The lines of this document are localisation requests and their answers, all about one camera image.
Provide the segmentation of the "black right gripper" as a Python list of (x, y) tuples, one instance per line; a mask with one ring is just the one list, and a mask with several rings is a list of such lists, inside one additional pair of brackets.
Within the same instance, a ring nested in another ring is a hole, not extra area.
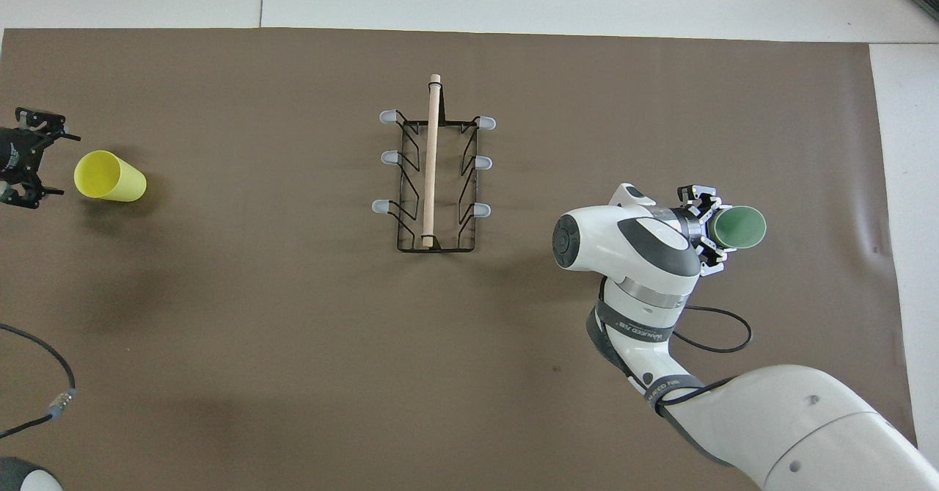
[(723, 271), (735, 249), (720, 246), (711, 234), (711, 226), (712, 220), (728, 209), (728, 204), (721, 200), (717, 188), (698, 184), (678, 187), (678, 198), (681, 203), (678, 218), (687, 223), (688, 238), (700, 257), (700, 276), (713, 276)]

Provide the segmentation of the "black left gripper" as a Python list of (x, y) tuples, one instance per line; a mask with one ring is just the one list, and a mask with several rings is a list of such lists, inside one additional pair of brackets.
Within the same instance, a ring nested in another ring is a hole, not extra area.
[(44, 186), (43, 180), (34, 175), (33, 150), (44, 150), (60, 139), (81, 141), (81, 137), (70, 133), (64, 115), (15, 109), (15, 120), (16, 128), (1, 129), (1, 203), (37, 209), (45, 197), (64, 191)]

